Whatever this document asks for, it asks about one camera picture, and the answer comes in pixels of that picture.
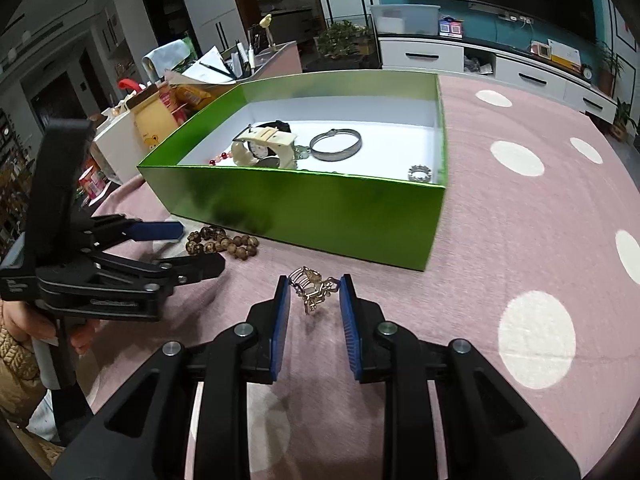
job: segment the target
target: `table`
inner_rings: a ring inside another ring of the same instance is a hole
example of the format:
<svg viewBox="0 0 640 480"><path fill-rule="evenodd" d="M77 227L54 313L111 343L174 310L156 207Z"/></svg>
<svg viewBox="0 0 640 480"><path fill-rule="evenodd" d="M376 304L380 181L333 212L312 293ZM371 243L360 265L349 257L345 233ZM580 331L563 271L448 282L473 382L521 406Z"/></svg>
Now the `table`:
<svg viewBox="0 0 640 480"><path fill-rule="evenodd" d="M305 265L350 273L360 297L421 339L469 339L586 474L640 392L638 190L586 116L489 81L440 84L449 188L424 272L262 240L255 258L227 259L219 279L178 289L162 321L106 323L94 346L94 409L163 342L213 339ZM140 177L98 210L114 212L170 217ZM144 258L160 248L128 242L113 252ZM292 298L279 380L250 385L248 405L252 478L380 475L383 389L353 380L337 298L315 316Z"/></svg>

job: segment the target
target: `sleeve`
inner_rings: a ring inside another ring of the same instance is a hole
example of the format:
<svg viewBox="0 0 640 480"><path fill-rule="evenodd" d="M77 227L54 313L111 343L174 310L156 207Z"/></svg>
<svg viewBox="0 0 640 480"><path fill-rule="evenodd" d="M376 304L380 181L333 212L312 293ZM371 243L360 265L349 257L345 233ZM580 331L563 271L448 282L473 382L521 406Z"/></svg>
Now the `sleeve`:
<svg viewBox="0 0 640 480"><path fill-rule="evenodd" d="M0 306L0 410L25 427L45 393L33 351L9 334Z"/></svg>

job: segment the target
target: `human hand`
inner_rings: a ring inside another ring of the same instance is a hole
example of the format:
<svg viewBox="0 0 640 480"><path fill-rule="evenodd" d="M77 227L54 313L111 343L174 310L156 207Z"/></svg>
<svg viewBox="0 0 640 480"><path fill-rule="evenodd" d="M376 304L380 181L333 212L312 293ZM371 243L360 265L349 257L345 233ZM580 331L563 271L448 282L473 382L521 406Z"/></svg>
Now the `human hand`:
<svg viewBox="0 0 640 480"><path fill-rule="evenodd" d="M36 339L51 339L56 336L56 327L49 319L39 314L33 307L21 301L4 301L2 303L4 327L19 343ZM94 341L95 331L100 320L88 319L82 326L75 327L69 336L69 342L76 352L84 355Z"/></svg>

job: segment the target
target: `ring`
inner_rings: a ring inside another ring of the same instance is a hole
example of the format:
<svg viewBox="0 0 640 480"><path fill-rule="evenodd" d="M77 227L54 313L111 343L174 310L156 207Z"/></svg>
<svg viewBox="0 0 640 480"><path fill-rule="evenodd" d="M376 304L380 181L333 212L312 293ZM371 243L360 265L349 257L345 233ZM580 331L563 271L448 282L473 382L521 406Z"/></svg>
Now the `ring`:
<svg viewBox="0 0 640 480"><path fill-rule="evenodd" d="M425 176L415 176L415 173L424 173ZM431 182L431 170L427 166L418 164L409 168L409 180L411 182L429 183Z"/></svg>
<svg viewBox="0 0 640 480"><path fill-rule="evenodd" d="M338 134L350 135L356 138L356 142L353 146L349 146L347 149L342 150L341 152L319 152L314 149L314 146L323 139L327 139L329 137L336 136ZM350 156L355 155L360 151L362 147L362 136L356 130L350 130L348 128L342 128L340 130L331 129L324 134L316 135L311 142L309 143L309 152L314 158L318 160L324 160L325 162L338 162L339 160L346 160L350 158Z"/></svg>

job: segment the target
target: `teal wall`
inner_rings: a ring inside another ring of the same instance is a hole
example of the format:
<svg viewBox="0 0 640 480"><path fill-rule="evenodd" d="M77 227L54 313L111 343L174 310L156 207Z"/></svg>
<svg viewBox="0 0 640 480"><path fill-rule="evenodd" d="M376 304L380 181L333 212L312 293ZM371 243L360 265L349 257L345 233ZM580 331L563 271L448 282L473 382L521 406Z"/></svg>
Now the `teal wall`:
<svg viewBox="0 0 640 480"><path fill-rule="evenodd" d="M580 51L580 60L593 67L598 65L598 50L593 43L584 40L580 36L556 27L549 23L534 20L533 26L522 22L511 23L498 19L494 14L480 12L468 8L468 3L461 0L380 0L381 4L428 4L439 5L440 13L464 20L464 35L468 38L494 41L514 46L522 50L528 50L531 41L546 43L552 39L570 45ZM605 41L604 16L601 0L594 0L594 12L596 16L596 37Z"/></svg>

